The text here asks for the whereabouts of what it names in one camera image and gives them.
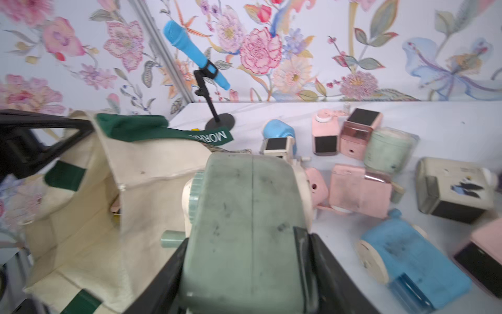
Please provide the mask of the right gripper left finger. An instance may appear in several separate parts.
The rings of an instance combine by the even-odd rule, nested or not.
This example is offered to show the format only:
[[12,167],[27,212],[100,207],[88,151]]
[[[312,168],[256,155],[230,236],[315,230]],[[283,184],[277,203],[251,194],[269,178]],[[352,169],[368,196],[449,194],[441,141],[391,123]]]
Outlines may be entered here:
[[151,284],[124,314],[187,313],[181,304],[179,289],[188,242],[186,238],[180,244]]

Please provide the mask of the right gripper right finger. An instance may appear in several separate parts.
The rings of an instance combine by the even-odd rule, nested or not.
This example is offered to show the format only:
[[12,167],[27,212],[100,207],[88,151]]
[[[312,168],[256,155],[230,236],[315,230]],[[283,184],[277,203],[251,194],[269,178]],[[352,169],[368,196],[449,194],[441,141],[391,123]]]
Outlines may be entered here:
[[378,314],[317,234],[294,227],[303,313]]

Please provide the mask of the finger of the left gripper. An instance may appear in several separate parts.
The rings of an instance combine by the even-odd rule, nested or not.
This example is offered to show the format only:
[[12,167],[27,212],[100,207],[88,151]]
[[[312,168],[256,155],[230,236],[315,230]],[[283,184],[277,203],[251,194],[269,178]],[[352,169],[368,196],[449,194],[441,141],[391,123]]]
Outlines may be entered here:
[[[63,129],[70,131],[66,139],[44,144],[37,130]],[[87,120],[31,113],[13,109],[1,110],[1,180],[8,175],[24,179],[36,174],[65,151],[94,132]]]

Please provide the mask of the blue round-front pencil sharpener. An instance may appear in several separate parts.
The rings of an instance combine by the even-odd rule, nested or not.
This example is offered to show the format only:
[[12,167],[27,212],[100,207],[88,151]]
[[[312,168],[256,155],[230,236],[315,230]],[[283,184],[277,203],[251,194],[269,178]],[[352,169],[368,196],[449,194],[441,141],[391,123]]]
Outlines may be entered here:
[[365,269],[409,313],[433,313],[467,294],[472,281],[418,226],[392,209],[356,244]]

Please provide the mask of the pink square pencil sharpener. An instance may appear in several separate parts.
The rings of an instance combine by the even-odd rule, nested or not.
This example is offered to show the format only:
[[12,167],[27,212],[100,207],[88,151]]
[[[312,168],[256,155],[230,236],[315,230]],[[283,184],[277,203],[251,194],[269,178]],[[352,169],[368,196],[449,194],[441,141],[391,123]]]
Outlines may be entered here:
[[328,186],[321,172],[313,167],[305,170],[311,190],[312,206],[315,208],[323,204],[329,197]]

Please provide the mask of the cream green tote bag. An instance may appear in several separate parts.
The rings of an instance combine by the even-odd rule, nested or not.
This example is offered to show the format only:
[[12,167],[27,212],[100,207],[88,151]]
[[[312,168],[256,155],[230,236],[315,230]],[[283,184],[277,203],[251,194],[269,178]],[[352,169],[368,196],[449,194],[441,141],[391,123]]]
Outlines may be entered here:
[[220,148],[210,135],[153,136],[162,116],[76,111],[94,131],[45,174],[47,193],[24,225],[34,265],[26,292],[56,313],[123,313],[173,254],[184,232],[182,192]]

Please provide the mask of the sage green cube sharpener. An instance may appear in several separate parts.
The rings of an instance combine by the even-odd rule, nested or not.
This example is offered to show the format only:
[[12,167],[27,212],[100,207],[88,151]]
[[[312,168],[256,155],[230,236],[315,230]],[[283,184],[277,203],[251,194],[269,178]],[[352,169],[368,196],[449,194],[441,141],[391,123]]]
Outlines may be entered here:
[[177,313],[318,311],[311,193],[299,164],[215,153],[192,192]]

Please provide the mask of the pale green cube sharpener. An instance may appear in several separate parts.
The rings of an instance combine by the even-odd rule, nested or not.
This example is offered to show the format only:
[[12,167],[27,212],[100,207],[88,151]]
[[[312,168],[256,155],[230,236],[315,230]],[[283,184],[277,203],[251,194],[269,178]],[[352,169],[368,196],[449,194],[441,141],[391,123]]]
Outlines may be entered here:
[[294,159],[295,139],[292,136],[264,139],[260,154],[281,158],[288,163]]

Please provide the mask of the mint green pencil sharpener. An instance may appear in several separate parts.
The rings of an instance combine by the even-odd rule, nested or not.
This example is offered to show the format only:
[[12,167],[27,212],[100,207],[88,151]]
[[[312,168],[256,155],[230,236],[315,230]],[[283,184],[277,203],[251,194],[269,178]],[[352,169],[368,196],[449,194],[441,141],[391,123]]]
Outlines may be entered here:
[[375,130],[367,144],[363,163],[366,168],[395,175],[406,166],[420,137],[393,128]]

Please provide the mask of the light blue pencil sharpener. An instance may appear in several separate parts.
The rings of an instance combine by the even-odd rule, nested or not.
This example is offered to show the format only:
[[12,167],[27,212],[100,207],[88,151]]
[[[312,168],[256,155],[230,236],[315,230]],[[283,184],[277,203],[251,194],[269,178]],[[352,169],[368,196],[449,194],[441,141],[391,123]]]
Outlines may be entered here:
[[285,122],[278,119],[272,119],[268,121],[262,130],[262,135],[266,139],[288,137],[288,136],[293,137],[295,139],[295,143],[293,146],[293,153],[294,155],[297,154],[298,148],[297,148],[295,130]]

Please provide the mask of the pink lever pencil sharpener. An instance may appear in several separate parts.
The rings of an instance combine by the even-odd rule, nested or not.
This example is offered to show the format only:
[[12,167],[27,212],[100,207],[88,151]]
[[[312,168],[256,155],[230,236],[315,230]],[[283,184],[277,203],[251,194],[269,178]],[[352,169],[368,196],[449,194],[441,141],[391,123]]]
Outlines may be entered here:
[[476,229],[452,259],[481,289],[501,299],[500,218]]

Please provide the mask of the small pink pencil sharpener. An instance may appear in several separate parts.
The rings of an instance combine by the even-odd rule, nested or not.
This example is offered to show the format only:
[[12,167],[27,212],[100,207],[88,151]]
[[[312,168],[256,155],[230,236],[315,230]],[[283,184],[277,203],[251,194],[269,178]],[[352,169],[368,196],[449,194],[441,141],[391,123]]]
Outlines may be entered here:
[[380,128],[382,121],[383,114],[380,112],[355,109],[341,128],[340,153],[350,158],[363,160],[371,135]]

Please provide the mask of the large pink pencil sharpener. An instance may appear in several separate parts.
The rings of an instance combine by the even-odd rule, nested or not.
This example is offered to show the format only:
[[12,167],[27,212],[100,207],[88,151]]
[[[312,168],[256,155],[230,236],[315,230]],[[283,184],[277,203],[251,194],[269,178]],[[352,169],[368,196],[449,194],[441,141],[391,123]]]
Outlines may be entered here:
[[344,111],[321,109],[312,117],[312,150],[317,156],[335,156],[339,152],[341,128],[339,118]]

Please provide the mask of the cream pencil sharpener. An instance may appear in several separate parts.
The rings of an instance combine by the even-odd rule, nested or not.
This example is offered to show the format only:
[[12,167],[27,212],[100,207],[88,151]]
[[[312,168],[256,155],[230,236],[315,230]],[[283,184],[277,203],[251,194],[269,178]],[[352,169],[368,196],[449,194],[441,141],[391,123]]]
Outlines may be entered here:
[[497,175],[472,162],[423,157],[414,173],[418,210],[468,225],[495,214]]

